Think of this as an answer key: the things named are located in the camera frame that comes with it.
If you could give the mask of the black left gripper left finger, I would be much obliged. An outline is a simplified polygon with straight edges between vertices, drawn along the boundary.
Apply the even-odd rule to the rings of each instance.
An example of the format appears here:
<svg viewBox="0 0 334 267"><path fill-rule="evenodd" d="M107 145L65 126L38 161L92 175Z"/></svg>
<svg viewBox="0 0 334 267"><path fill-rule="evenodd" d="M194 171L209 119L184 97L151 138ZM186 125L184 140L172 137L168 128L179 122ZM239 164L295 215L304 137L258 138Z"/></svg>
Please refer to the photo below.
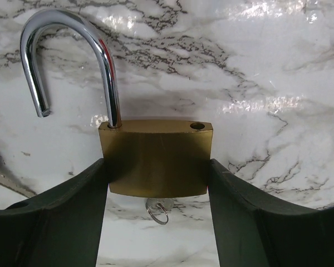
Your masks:
<svg viewBox="0 0 334 267"><path fill-rule="evenodd" d="M95 266L107 188L99 159L73 178L0 210L0 266Z"/></svg>

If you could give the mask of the black headed key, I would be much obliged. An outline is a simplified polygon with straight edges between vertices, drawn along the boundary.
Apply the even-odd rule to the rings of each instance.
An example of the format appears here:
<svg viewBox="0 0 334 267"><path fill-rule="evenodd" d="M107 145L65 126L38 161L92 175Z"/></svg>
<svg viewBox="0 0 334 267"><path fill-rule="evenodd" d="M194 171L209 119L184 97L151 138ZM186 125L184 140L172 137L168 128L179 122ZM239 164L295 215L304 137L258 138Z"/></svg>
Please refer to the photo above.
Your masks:
<svg viewBox="0 0 334 267"><path fill-rule="evenodd" d="M25 185L15 174L6 166L3 157L0 155L0 185L14 191L27 198L38 195L29 186Z"/></svg>

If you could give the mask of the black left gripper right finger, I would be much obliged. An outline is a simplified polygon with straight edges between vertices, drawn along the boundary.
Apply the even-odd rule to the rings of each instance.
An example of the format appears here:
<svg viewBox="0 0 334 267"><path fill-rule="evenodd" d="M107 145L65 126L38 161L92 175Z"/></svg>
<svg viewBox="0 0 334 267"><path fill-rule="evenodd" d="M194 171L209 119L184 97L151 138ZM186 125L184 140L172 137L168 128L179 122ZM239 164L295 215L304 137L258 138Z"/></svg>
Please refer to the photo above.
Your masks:
<svg viewBox="0 0 334 267"><path fill-rule="evenodd" d="M279 199L210 163L209 199L221 266L334 266L334 206Z"/></svg>

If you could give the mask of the brass padlock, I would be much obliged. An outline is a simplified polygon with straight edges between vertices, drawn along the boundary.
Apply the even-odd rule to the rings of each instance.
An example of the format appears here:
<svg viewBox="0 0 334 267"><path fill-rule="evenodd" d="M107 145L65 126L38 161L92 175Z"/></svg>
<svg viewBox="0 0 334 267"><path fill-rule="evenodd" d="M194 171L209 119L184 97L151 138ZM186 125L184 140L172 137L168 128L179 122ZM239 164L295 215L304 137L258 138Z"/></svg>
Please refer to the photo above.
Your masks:
<svg viewBox="0 0 334 267"><path fill-rule="evenodd" d="M22 66L38 117L50 115L51 110L37 64L37 43L41 34L53 26L76 31L97 58L108 116L99 126L99 137L110 191L145 198L205 194L212 124L171 119L123 120L115 64L106 42L88 20L65 9L35 13L21 33Z"/></svg>

